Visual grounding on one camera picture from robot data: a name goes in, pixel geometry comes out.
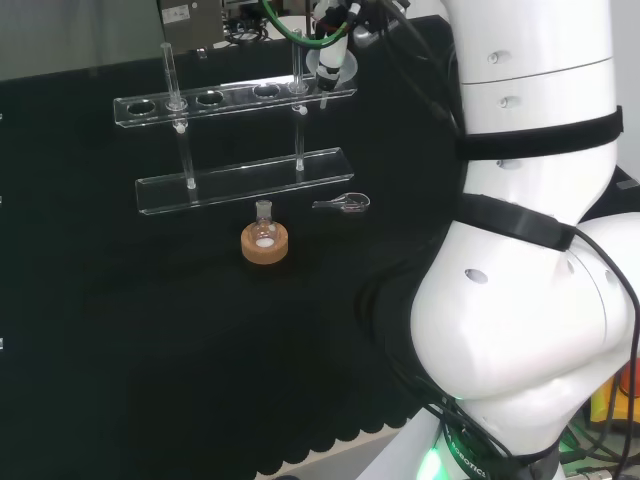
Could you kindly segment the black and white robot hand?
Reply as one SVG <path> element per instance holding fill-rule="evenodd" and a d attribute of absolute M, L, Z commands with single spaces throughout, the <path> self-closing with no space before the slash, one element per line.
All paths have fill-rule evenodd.
<path fill-rule="evenodd" d="M 375 1 L 318 1 L 312 10 L 315 39 L 326 40 L 347 23 L 346 33 L 331 46 L 319 51 L 315 71 L 317 86 L 324 92 L 333 91 L 341 80 L 349 40 L 356 47 L 367 48 L 379 37 L 379 27 L 373 19 Z"/>

